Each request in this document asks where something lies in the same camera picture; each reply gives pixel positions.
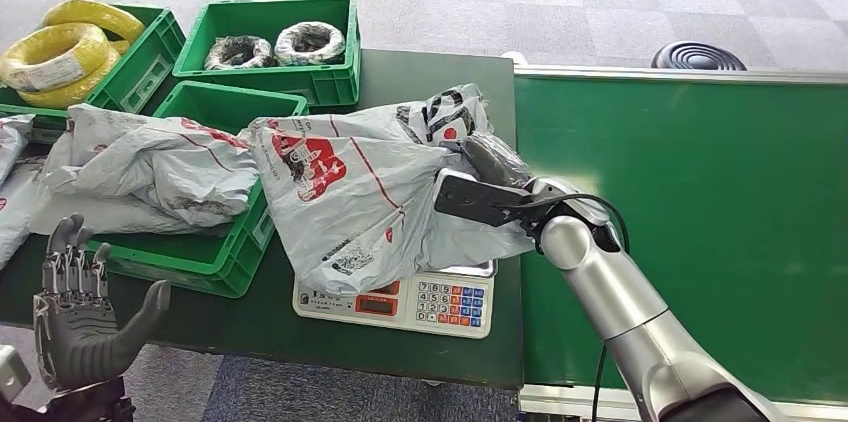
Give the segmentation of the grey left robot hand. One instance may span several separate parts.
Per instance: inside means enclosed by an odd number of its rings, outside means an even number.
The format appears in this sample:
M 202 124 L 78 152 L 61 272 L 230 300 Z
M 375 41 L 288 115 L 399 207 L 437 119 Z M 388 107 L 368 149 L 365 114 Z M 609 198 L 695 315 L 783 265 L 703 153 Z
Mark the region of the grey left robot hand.
M 64 217 L 48 238 L 42 288 L 33 296 L 38 364 L 45 384 L 58 391 L 110 381 L 131 367 L 170 308 L 171 284 L 152 283 L 140 308 L 118 322 L 109 297 L 107 243 L 87 255 L 91 230 L 84 217 Z

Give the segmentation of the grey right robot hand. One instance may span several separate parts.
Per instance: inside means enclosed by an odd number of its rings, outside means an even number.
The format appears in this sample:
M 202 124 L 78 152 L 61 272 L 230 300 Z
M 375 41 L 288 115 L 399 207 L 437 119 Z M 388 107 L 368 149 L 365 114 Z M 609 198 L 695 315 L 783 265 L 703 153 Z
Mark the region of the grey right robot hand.
M 435 182 L 434 209 L 492 227 L 520 218 L 530 201 L 533 176 L 515 150 L 488 132 L 475 132 L 459 144 L 460 152 L 476 171 L 439 171 Z

